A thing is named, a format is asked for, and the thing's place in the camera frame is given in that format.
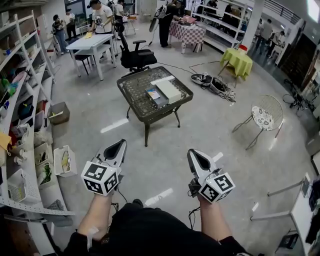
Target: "black and white marker cube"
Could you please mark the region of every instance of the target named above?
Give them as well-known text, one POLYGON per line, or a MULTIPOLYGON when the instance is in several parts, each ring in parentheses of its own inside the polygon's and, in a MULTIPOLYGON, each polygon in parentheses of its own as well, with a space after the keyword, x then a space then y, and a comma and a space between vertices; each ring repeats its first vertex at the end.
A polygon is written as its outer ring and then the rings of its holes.
POLYGON ((87 161, 81 178, 87 190, 107 196, 119 184, 119 167, 87 161))
POLYGON ((210 203, 214 203, 225 198, 235 187, 230 175, 226 172, 207 179, 199 193, 210 203))

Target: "man in black clothes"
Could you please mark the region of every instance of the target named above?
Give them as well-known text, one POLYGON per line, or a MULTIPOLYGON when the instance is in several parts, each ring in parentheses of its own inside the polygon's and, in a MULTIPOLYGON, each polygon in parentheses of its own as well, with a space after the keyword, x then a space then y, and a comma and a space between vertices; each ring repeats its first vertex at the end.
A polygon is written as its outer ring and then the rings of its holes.
POLYGON ((165 17, 159 19, 159 37, 160 44, 163 48, 171 48, 168 44, 169 28, 172 19, 179 20, 179 9, 182 7, 181 0, 173 0, 166 6, 165 17))
POLYGON ((210 204, 198 196, 201 232, 189 229, 176 217, 159 208, 144 208, 139 199, 127 203, 112 217, 108 231, 112 194, 94 195, 77 232, 71 235, 64 250, 65 255, 171 255, 175 252, 178 255, 247 255, 232 237, 217 202, 210 204), (91 230, 94 229, 97 232, 92 235, 91 230))

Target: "white t-shirt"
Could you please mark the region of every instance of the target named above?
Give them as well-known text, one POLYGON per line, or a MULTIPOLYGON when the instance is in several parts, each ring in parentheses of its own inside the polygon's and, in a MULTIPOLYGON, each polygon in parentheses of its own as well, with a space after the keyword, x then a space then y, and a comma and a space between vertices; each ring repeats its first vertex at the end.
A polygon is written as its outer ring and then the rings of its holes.
POLYGON ((107 33, 112 31, 112 24, 109 22, 104 27, 101 27, 101 23, 105 23, 107 18, 113 16, 112 10, 106 5, 101 5, 99 10, 94 10, 92 12, 92 19, 95 23, 95 32, 96 33, 107 33))
POLYGON ((122 16, 121 13, 124 12, 124 7, 120 3, 117 3, 115 5, 115 9, 116 9, 116 15, 117 16, 122 16))
POLYGON ((64 21, 65 24, 69 24, 70 23, 70 19, 74 19, 76 16, 73 13, 70 13, 69 15, 65 15, 64 17, 64 21))

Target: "yellow cloth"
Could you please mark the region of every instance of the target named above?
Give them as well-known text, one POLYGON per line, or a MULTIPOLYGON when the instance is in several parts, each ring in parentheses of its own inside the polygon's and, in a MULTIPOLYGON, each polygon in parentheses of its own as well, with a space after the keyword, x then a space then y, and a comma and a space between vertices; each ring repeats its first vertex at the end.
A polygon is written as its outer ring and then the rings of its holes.
POLYGON ((245 80, 246 77, 250 75, 253 62, 248 55, 241 54, 237 49, 228 48, 220 60, 222 67, 224 66, 225 61, 229 61, 229 65, 234 67, 234 73, 236 76, 240 76, 245 80))
POLYGON ((8 150, 8 144, 12 144, 11 137, 0 131, 0 147, 8 150))
POLYGON ((88 32, 85 34, 85 37, 84 39, 88 39, 88 38, 91 38, 92 37, 92 32, 88 32))

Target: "white table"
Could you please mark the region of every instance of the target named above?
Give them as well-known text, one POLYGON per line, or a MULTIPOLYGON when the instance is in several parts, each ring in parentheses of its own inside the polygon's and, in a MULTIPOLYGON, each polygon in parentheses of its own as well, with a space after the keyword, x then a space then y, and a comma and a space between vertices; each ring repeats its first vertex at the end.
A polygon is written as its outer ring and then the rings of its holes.
POLYGON ((79 40, 68 45, 66 48, 70 50, 74 66, 76 67, 79 77, 81 77, 81 73, 80 73, 79 66, 77 65, 75 55, 90 55, 90 60, 92 65, 95 63, 92 58, 92 56, 94 56, 96 60, 96 69, 98 70, 98 74, 101 81, 104 79, 104 77, 103 77, 101 65, 99 62, 100 54, 104 53, 107 49, 111 48, 113 66, 116 67, 113 34, 93 34, 92 37, 88 39, 85 39, 85 37, 82 37, 79 40), (110 41, 110 45, 103 44, 107 41, 110 41))
MULTIPOLYGON (((309 178, 309 175, 307 173, 305 174, 305 177, 310 182, 310 178, 309 178)), ((285 187, 283 189, 280 189, 280 190, 277 190, 277 191, 274 191, 274 192, 268 192, 267 195, 269 197, 271 197, 273 195, 276 195, 276 194, 282 193, 284 191, 290 190, 290 189, 292 189, 294 187, 301 186, 302 183, 303 183, 303 180, 298 182, 298 183, 296 183, 296 184, 287 186, 287 187, 285 187)), ((301 240, 301 244, 302 244, 302 247, 303 247, 303 251, 304 251, 304 255, 307 256, 309 251, 310 251, 310 248, 312 246, 311 244, 306 243, 306 238, 307 238, 307 235, 309 233, 310 226, 311 226, 311 220, 312 220, 312 217, 313 217, 313 212, 311 211, 310 206, 309 206, 309 197, 308 196, 304 197, 303 193, 301 192, 301 190, 299 191, 299 193, 298 193, 298 195, 297 195, 297 197, 295 199, 293 208, 291 210, 286 210, 286 211, 267 214, 267 215, 262 215, 262 216, 252 216, 250 218, 250 220, 252 220, 252 221, 263 221, 263 220, 283 218, 283 217, 291 217, 291 219, 292 219, 292 221, 293 221, 293 223, 294 223, 294 225, 296 227, 296 230, 297 230, 297 232, 299 234, 299 237, 300 237, 300 240, 301 240)))

